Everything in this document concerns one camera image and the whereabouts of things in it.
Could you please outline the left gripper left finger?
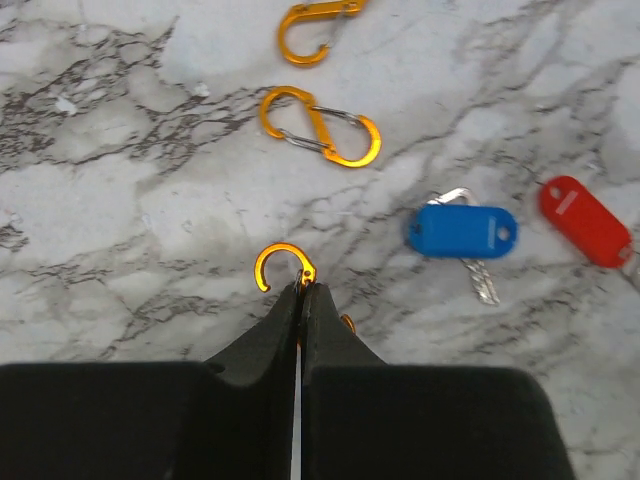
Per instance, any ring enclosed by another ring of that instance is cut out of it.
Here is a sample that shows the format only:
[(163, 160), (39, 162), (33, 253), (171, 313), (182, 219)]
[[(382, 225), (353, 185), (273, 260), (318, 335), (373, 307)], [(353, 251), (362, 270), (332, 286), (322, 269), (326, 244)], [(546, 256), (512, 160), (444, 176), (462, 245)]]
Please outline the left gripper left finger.
[(1, 369), (5, 479), (287, 479), (299, 297), (205, 361)]

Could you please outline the orange S carabiner pair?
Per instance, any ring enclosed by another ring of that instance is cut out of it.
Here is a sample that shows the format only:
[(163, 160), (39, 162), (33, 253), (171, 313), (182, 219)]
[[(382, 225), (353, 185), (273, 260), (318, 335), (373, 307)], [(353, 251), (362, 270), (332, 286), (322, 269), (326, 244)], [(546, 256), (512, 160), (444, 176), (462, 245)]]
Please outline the orange S carabiner pair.
[(256, 258), (254, 280), (263, 293), (272, 289), (272, 273), (275, 273), (275, 285), (284, 283), (287, 276), (298, 299), (317, 279), (317, 268), (310, 257), (300, 247), (286, 242), (266, 246)]

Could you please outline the red key tag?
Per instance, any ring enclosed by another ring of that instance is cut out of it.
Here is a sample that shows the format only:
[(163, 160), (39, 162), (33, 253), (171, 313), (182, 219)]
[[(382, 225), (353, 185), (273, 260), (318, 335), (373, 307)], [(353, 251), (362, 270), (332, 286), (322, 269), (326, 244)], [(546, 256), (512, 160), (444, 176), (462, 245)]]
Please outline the red key tag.
[(592, 264), (622, 272), (639, 287), (634, 237), (603, 203), (572, 176), (556, 176), (538, 193), (541, 214)]

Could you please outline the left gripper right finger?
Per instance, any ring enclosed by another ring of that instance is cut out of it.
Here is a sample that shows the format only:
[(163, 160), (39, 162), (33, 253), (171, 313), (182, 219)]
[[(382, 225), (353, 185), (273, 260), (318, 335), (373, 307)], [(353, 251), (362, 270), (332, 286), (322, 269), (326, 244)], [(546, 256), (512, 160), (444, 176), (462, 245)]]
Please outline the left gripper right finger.
[(301, 310), (305, 479), (571, 479), (550, 401), (507, 367), (392, 365), (341, 320), (330, 290)]

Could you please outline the blue solid key tag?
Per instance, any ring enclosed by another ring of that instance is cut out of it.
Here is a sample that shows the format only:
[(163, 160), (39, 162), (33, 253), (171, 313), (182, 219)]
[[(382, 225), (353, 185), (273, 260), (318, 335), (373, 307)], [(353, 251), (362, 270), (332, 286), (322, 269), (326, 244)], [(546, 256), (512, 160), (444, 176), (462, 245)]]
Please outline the blue solid key tag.
[(508, 210), (482, 205), (471, 190), (457, 187), (412, 214), (407, 242), (425, 257), (460, 260), (479, 301), (497, 306), (500, 299), (485, 262), (509, 254), (518, 234), (518, 222)]

